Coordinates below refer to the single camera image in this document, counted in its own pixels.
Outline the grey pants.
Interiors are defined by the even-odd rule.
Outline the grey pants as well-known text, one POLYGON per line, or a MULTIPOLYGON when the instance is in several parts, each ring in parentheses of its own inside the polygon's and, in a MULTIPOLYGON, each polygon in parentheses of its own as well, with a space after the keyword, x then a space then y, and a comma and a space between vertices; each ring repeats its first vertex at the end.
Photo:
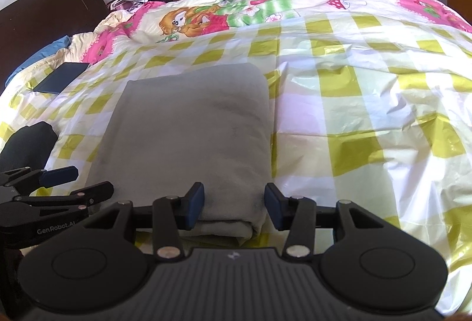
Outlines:
POLYGON ((189 236, 259 234, 271 181, 268 84, 249 63, 130 81, 87 176, 137 207, 202 183, 205 203, 189 236))

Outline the black folded garment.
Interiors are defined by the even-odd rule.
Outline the black folded garment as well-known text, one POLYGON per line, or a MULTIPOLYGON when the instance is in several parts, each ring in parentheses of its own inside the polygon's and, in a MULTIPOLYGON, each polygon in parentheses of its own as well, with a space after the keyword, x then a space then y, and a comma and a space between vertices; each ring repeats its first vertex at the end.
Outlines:
POLYGON ((54 129, 46 122, 19 129, 1 151, 1 172, 22 167, 43 169, 57 140, 54 129))

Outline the dark blue notebook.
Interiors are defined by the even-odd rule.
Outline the dark blue notebook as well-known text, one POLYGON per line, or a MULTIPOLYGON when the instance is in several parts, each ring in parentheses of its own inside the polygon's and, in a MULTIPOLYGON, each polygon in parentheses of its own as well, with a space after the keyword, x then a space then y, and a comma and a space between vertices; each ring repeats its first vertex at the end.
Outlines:
POLYGON ((46 76, 33 91, 58 95, 88 67, 88 63, 63 63, 46 76))

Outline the blue pillow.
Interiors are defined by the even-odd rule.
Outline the blue pillow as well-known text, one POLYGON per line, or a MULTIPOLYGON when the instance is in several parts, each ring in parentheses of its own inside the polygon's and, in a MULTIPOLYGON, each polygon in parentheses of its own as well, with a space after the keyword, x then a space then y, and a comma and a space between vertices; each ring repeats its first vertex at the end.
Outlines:
POLYGON ((68 48, 71 45, 72 38, 68 35, 65 35, 48 45, 46 45, 44 48, 36 51, 32 56, 30 56, 28 59, 26 59, 23 63, 18 65, 18 67, 15 68, 11 72, 11 74, 8 76, 8 78, 5 81, 5 86, 7 86, 12 78, 14 78, 20 71, 24 70, 25 68, 29 67, 30 65, 36 63, 37 61, 41 59, 45 59, 46 57, 52 56, 57 53, 60 49, 63 48, 68 48))

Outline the yellow checkered plastic sheet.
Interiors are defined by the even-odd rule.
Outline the yellow checkered plastic sheet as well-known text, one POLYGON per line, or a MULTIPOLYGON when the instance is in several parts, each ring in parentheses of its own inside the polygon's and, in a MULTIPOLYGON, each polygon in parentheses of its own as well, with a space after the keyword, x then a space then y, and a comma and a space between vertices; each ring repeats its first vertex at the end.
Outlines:
POLYGON ((100 23, 111 53, 59 97, 34 92, 57 59, 22 71, 1 95, 1 139, 45 120, 49 165, 86 174, 127 82, 251 63, 269 84, 282 191, 353 200, 436 248, 450 270, 439 310, 471 311, 471 29, 319 12, 188 38, 164 35, 164 15, 131 33, 100 23))

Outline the dark wooden headboard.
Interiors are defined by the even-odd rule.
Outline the dark wooden headboard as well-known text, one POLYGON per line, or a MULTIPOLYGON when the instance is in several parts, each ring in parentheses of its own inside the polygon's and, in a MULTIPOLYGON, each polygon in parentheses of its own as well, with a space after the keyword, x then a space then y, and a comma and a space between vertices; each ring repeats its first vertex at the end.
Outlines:
POLYGON ((17 0, 1 9, 1 89, 36 51, 64 35, 92 31, 107 15, 104 0, 17 0))

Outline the clutter beside headboard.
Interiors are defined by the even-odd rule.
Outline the clutter beside headboard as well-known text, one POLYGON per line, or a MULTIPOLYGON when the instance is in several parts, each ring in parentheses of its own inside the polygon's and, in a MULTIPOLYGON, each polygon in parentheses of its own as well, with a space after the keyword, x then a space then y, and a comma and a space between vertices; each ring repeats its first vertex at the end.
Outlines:
POLYGON ((129 12, 141 7, 148 1, 152 0, 111 0, 106 4, 106 7, 111 12, 118 10, 126 10, 129 12))

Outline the floral cartoon quilt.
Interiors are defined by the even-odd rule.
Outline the floral cartoon quilt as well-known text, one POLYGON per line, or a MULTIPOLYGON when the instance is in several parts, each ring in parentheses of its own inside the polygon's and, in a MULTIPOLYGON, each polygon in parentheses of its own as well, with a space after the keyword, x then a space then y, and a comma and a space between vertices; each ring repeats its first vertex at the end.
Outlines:
POLYGON ((146 1, 131 12, 110 13, 94 29, 82 61, 95 64, 110 56, 119 36, 138 43, 194 38, 318 13, 353 12, 433 23, 471 34, 471 25, 437 0, 178 0, 146 1))

